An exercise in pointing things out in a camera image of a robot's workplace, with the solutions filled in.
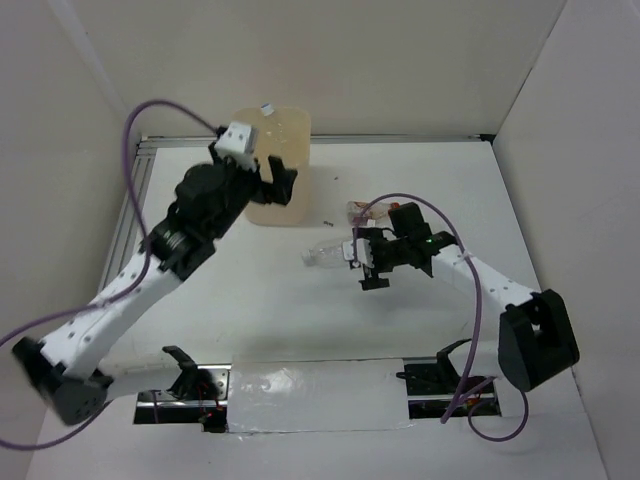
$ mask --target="white wall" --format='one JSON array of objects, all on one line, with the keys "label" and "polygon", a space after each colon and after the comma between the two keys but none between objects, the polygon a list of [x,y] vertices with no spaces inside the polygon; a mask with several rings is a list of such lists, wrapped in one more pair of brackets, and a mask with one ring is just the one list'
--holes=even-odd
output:
[{"label": "white wall", "polygon": [[[0,331],[95,293],[123,187],[121,122],[43,1],[0,6]],[[0,436],[34,442],[41,399],[0,351]],[[2,478],[30,455],[0,449]]]},{"label": "white wall", "polygon": [[[71,0],[129,107],[265,101],[315,133],[497,133],[564,0]],[[202,134],[173,112],[145,133]]]},{"label": "white wall", "polygon": [[567,301],[612,480],[637,477],[640,444],[635,2],[568,2],[495,143],[541,281]]}]

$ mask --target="plastic bottle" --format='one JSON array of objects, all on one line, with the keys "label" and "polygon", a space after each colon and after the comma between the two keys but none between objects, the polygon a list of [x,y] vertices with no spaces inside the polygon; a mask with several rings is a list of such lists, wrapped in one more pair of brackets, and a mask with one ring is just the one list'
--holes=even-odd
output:
[{"label": "plastic bottle", "polygon": [[337,268],[348,267],[344,259],[342,244],[351,238],[334,238],[319,242],[315,247],[302,252],[302,261],[307,267]]}]

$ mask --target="purple cable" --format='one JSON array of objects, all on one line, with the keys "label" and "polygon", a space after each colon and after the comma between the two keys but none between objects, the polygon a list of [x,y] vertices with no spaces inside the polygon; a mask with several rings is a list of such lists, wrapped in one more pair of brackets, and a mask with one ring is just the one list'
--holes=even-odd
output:
[{"label": "purple cable", "polygon": [[[149,239],[147,226],[145,225],[144,218],[142,216],[142,207],[140,206],[140,202],[138,201],[135,186],[133,184],[133,176],[131,174],[132,172],[131,156],[129,154],[129,143],[130,143],[129,140],[131,136],[131,127],[133,126],[133,122],[135,121],[135,119],[144,110],[153,106],[165,106],[165,107],[171,107],[175,110],[179,110],[180,112],[184,113],[186,116],[190,117],[191,119],[193,119],[194,121],[196,121],[197,123],[205,127],[206,129],[210,130],[214,135],[216,135],[216,127],[211,125],[205,119],[203,119],[196,113],[192,112],[188,108],[183,107],[182,105],[172,102],[170,100],[162,100],[162,99],[148,100],[138,105],[127,117],[127,120],[125,121],[124,128],[122,131],[122,139],[121,139],[122,143],[120,145],[120,153],[122,158],[122,172],[124,174],[129,201],[133,206],[133,213],[136,219],[136,223],[140,227],[140,231],[142,233],[142,244],[144,246],[145,257],[144,257],[144,265],[142,266],[142,270],[140,271],[140,274],[131,283],[131,285],[129,285],[127,288],[125,288],[121,292],[118,292],[115,295],[112,295],[111,297],[107,298],[104,301],[104,303],[100,303],[100,304],[90,303],[82,307],[71,308],[69,310],[64,310],[58,313],[51,313],[49,315],[45,315],[44,317],[40,317],[36,320],[32,320],[31,322],[28,322],[22,325],[21,327],[18,327],[12,330],[8,334],[0,338],[0,348],[2,348],[7,342],[11,341],[18,335],[34,327],[44,325],[45,323],[49,323],[53,320],[57,320],[58,318],[70,317],[72,315],[78,315],[80,313],[97,310],[99,308],[103,308],[105,304],[117,302],[118,300],[123,299],[124,297],[129,295],[131,292],[133,292],[138,287],[138,285],[142,283],[142,280],[144,280],[144,277],[147,275],[147,272],[149,271],[149,266],[151,265],[151,240]],[[102,413],[104,409],[107,406],[109,406],[109,403],[105,403],[104,406],[98,412],[92,415],[85,423],[80,425],[78,428],[76,428],[75,430],[69,432],[67,435],[60,437],[56,440],[41,443],[39,445],[21,445],[21,444],[12,443],[0,438],[0,447],[6,448],[9,450],[32,452],[35,450],[44,450],[45,448],[51,448],[51,447],[55,447],[56,445],[60,445],[61,443],[66,442],[67,440],[69,440],[70,438],[74,437],[75,435],[83,431],[85,428],[87,428],[98,417],[98,415],[100,415],[100,413]]]},{"label": "purple cable", "polygon": [[[464,402],[466,402],[469,399],[469,397],[471,397],[473,394],[481,392],[484,387],[486,387],[487,385],[493,383],[493,381],[495,379],[496,379],[495,377],[487,377],[487,378],[485,378],[478,385],[476,385],[471,390],[469,390],[467,393],[462,395],[462,397],[459,400],[460,404],[463,404]],[[486,435],[486,434],[482,433],[481,431],[479,431],[477,429],[477,427],[473,424],[473,415],[476,412],[476,410],[478,408],[480,408],[481,406],[483,406],[483,405],[487,405],[487,404],[491,403],[491,401],[492,401],[491,399],[487,399],[487,400],[483,400],[481,402],[478,402],[473,407],[471,407],[471,410],[469,410],[469,414],[467,415],[467,422],[469,423],[469,427],[471,427],[471,430],[473,430],[473,433],[478,435],[483,440],[488,440],[489,442],[497,442],[497,443],[507,442],[509,440],[513,440],[518,435],[520,435],[520,433],[522,433],[522,431],[524,430],[524,427],[527,425],[527,422],[529,421],[529,399],[527,399],[527,395],[522,391],[520,391],[520,395],[522,395],[522,401],[524,403],[524,414],[522,416],[522,421],[520,422],[520,425],[518,426],[518,428],[516,428],[513,431],[513,433],[510,433],[509,435],[506,435],[504,437],[490,437],[489,435]]]}]

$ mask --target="purple wire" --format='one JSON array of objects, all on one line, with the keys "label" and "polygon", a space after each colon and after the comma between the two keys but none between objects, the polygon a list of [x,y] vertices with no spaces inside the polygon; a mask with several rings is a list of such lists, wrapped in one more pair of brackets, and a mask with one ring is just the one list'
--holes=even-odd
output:
[{"label": "purple wire", "polygon": [[[57,320],[58,318],[70,317],[72,315],[78,315],[80,313],[97,310],[99,308],[103,308],[105,304],[122,300],[124,297],[126,297],[131,292],[133,292],[138,287],[138,285],[142,283],[142,280],[144,280],[144,277],[147,275],[147,272],[149,271],[149,266],[151,265],[151,239],[149,238],[149,235],[147,232],[147,226],[142,216],[142,207],[140,206],[140,202],[138,201],[138,197],[136,195],[136,189],[133,184],[133,175],[132,175],[133,167],[131,164],[131,155],[129,153],[129,145],[130,145],[130,137],[131,137],[131,127],[133,126],[133,122],[136,120],[138,115],[140,115],[140,113],[142,113],[147,108],[154,107],[154,106],[165,106],[165,107],[171,107],[175,110],[178,110],[184,113],[186,116],[193,119],[194,121],[196,121],[197,123],[199,123],[200,125],[202,125],[203,127],[205,127],[206,129],[210,130],[214,135],[216,135],[216,127],[211,125],[205,119],[203,119],[196,113],[192,112],[188,108],[178,103],[172,102],[170,100],[163,100],[163,99],[148,100],[146,102],[141,103],[136,108],[134,108],[133,111],[127,117],[127,120],[125,121],[123,131],[122,131],[120,154],[122,159],[122,173],[124,174],[125,185],[127,187],[127,193],[129,196],[129,202],[133,206],[133,213],[135,216],[135,220],[138,226],[140,227],[140,231],[142,233],[142,244],[144,246],[145,256],[144,256],[144,264],[142,266],[142,270],[140,270],[140,274],[131,283],[131,285],[129,285],[124,290],[116,293],[115,295],[112,295],[111,297],[107,298],[104,302],[101,302],[99,304],[90,303],[88,305],[71,308],[69,310],[64,310],[62,312],[51,313],[49,315],[45,315],[44,317],[40,317],[36,320],[32,320],[22,325],[21,327],[18,327],[12,330],[11,332],[7,333],[5,336],[0,338],[0,348],[2,348],[7,342],[11,341],[18,335],[32,328],[38,327],[40,325],[44,325],[45,323],[49,323],[53,320]],[[0,447],[6,448],[9,450],[31,452],[35,450],[43,450],[45,448],[51,448],[51,447],[55,447],[56,445],[60,445],[61,443],[66,442],[67,440],[69,440],[70,438],[74,437],[78,433],[82,432],[85,428],[87,428],[98,417],[98,415],[100,415],[100,413],[104,411],[104,409],[109,405],[109,403],[105,403],[104,406],[98,412],[92,415],[85,423],[80,425],[78,428],[76,428],[75,430],[69,432],[67,435],[60,437],[56,440],[41,443],[39,445],[22,445],[22,444],[9,442],[7,440],[3,440],[0,438]]]},{"label": "purple wire", "polygon": [[462,395],[460,397],[459,403],[463,404],[464,402],[466,402],[467,400],[469,400],[469,397],[471,397],[474,393],[478,393],[479,391],[481,391],[484,387],[486,387],[487,385],[489,385],[490,383],[493,383],[493,381],[496,379],[496,377],[487,377],[485,378],[483,381],[481,381],[478,385],[476,385],[475,387],[473,387],[471,390],[469,390],[467,393],[465,393],[464,395]]},{"label": "purple wire", "polygon": [[522,415],[522,421],[520,422],[520,425],[518,425],[518,428],[516,428],[513,433],[510,433],[509,435],[506,435],[504,437],[490,437],[489,435],[486,435],[478,430],[478,428],[473,424],[473,414],[481,406],[490,403],[491,400],[489,399],[476,403],[473,407],[471,407],[471,410],[469,410],[469,415],[467,415],[467,422],[469,423],[469,427],[471,427],[471,430],[473,430],[473,433],[478,435],[483,440],[496,443],[508,442],[509,440],[513,440],[518,435],[520,435],[524,430],[524,427],[527,426],[527,422],[529,421],[529,399],[527,398],[527,395],[522,391],[520,392],[520,395],[522,395],[522,402],[524,403],[524,414]]}]

